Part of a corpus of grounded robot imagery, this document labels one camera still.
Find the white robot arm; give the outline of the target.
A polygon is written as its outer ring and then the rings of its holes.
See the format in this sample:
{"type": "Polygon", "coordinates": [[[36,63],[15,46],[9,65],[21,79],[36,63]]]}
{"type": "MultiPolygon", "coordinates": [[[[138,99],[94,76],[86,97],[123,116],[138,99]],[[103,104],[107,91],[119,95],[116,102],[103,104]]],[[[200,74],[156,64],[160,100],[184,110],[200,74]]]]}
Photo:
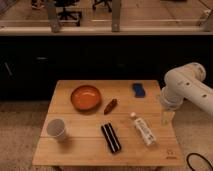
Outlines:
{"type": "Polygon", "coordinates": [[[173,68],[165,74],[165,86],[159,96],[163,125],[171,123],[185,99],[213,116],[213,88],[203,83],[205,78],[206,70],[197,62],[173,68]]]}

